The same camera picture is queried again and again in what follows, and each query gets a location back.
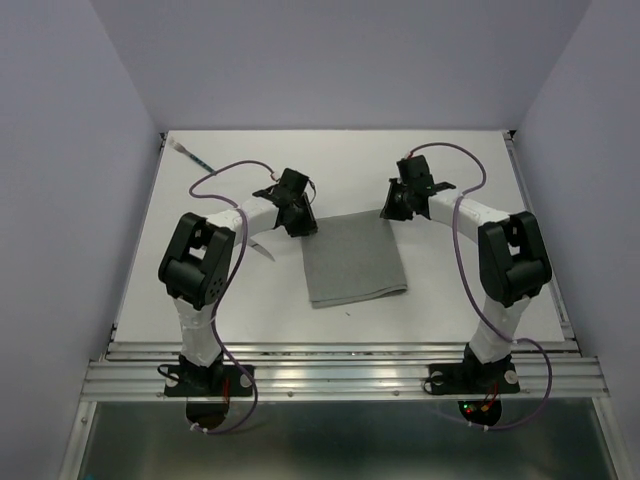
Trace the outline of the grey cloth napkin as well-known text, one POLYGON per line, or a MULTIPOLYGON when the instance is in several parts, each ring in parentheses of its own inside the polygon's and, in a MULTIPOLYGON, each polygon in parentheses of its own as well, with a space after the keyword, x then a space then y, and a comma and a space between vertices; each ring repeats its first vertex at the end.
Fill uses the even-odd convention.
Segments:
POLYGON ((304 273, 314 309, 369 301, 408 289, 389 221, 376 210, 322 218, 302 240, 304 273))

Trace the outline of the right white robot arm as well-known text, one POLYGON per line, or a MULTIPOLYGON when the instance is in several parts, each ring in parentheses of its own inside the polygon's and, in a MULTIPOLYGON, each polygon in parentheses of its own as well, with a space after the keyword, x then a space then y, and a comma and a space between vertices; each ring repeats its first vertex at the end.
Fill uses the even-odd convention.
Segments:
POLYGON ((450 227, 466 293, 471 290, 458 236, 477 246, 485 301, 472 303, 480 324, 469 342, 474 357, 461 364, 460 378, 466 387, 482 390, 496 378, 494 364, 510 355, 524 311, 552 277, 538 220, 530 211, 508 213, 468 198, 449 182, 435 182, 423 156, 402 159, 397 167, 381 217, 408 221, 419 215, 450 227))

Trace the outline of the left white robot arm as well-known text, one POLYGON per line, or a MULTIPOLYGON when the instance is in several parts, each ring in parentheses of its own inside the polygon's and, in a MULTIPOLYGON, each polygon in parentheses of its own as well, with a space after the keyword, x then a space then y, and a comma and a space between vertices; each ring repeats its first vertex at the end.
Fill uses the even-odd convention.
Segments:
POLYGON ((239 203, 216 194, 189 194, 228 206, 201 216, 183 214, 159 265, 158 278, 173 299, 181 330, 178 365, 160 369, 175 386, 189 386, 210 394, 224 378, 224 344, 215 327, 217 309, 237 275, 249 240, 260 233, 282 228, 292 238, 318 231, 307 194, 312 180, 290 168, 273 175, 274 183, 239 203))

